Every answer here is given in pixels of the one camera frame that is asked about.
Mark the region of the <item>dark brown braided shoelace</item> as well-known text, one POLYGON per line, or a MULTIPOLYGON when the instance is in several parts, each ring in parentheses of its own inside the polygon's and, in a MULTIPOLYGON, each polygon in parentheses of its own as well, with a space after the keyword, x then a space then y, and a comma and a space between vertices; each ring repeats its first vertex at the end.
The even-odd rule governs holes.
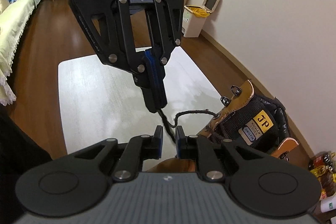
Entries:
POLYGON ((173 120, 169 120, 162 109, 158 110, 158 114, 172 144, 175 144, 175 130, 178 126, 182 126, 186 130, 187 135, 196 135, 208 122, 204 116, 209 119, 219 118, 218 113, 212 112, 209 109, 181 111, 175 114, 173 120))

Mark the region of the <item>tan leather boot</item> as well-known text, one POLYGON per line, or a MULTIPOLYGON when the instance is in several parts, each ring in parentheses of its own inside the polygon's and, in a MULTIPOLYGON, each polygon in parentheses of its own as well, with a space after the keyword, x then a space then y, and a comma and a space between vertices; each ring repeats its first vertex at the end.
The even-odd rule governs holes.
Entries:
POLYGON ((224 142, 247 145, 275 158, 287 160, 288 153, 299 142, 291 137, 285 107, 277 98, 255 93, 250 80, 242 86, 232 86, 231 98, 222 96, 223 108, 219 118, 212 118, 197 133, 195 160, 182 160, 177 156, 160 162, 149 172, 182 173, 198 171, 211 180, 223 177, 217 151, 224 142))

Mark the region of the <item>white trash bin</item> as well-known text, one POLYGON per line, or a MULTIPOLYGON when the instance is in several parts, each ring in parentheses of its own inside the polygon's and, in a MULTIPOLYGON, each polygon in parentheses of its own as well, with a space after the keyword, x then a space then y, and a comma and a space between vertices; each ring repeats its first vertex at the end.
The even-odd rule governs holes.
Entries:
POLYGON ((182 33, 185 38, 197 38, 207 18, 215 11, 220 0, 204 0, 201 6, 185 5, 182 33))

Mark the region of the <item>sofa with yellow cover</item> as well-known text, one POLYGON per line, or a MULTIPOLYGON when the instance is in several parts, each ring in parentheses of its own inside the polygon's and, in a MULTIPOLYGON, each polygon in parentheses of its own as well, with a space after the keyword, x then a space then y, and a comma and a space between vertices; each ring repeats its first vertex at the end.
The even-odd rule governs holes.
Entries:
POLYGON ((13 73, 14 56, 25 26, 41 0, 1 0, 1 104, 11 105, 17 100, 7 83, 13 73))

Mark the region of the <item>pack of drink bottles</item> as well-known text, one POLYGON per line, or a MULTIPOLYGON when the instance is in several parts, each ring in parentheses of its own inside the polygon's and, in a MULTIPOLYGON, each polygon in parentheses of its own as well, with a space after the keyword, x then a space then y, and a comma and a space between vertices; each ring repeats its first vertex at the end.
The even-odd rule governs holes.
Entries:
POLYGON ((320 200, 335 194, 335 152, 322 152, 310 159, 308 170, 315 175, 321 185, 320 200))

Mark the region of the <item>white plastic bucket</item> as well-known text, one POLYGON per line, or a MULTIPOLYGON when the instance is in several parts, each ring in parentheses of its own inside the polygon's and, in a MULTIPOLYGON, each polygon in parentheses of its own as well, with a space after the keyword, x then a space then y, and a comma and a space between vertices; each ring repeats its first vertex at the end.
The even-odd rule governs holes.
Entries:
POLYGON ((327 213, 335 209, 336 209, 336 194, 321 200, 320 210, 322 213, 327 213))

